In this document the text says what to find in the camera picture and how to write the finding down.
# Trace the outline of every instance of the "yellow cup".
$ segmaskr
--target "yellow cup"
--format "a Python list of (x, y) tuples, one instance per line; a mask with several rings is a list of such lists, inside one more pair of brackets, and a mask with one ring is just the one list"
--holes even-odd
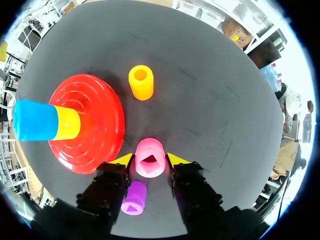
[(129, 84), (133, 96), (140, 101), (148, 100), (154, 94), (154, 75), (145, 65), (138, 65), (130, 70)]
[(53, 140), (75, 139), (81, 127), (80, 116), (72, 108), (54, 106), (58, 114), (58, 130)]

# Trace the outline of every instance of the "white hat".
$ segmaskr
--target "white hat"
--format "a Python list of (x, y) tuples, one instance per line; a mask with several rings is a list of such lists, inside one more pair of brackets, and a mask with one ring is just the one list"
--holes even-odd
[(285, 99), (285, 110), (290, 117), (294, 117), (302, 110), (302, 99), (300, 94), (293, 93), (286, 97)]

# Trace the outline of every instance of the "purple cup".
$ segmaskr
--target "purple cup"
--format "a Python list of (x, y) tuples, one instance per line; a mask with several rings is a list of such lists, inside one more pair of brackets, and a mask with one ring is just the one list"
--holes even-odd
[(128, 215), (137, 216), (143, 213), (147, 199), (147, 186), (140, 181), (132, 181), (121, 210)]

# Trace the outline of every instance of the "red stacking base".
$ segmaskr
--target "red stacking base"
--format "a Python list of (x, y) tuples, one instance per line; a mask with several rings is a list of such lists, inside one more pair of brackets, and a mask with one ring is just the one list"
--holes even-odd
[(49, 104), (75, 109), (80, 133), (71, 140), (50, 140), (58, 161), (77, 174), (92, 174), (102, 162), (113, 161), (125, 135), (125, 116), (115, 91), (89, 74), (74, 75), (53, 93)]

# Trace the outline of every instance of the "black table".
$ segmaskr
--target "black table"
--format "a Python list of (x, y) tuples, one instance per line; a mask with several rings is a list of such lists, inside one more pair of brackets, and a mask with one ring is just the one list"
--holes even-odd
[[(153, 70), (155, 82), (153, 97), (143, 102), (133, 97), (128, 83), (130, 69), (140, 64)], [(134, 153), (141, 139), (157, 138), (166, 152), (206, 169), (225, 210), (254, 203), (278, 153), (282, 112), (258, 68), (220, 32), (150, 3), (83, 4), (41, 41), (17, 98), (48, 103), (63, 80), (80, 73), (105, 80), (121, 100), (126, 127), (119, 157)], [(67, 170), (46, 141), (21, 146), (48, 191), (75, 205), (76, 194), (94, 176)], [(185, 234), (166, 176), (144, 180), (143, 214), (121, 212), (112, 233), (140, 238)]]

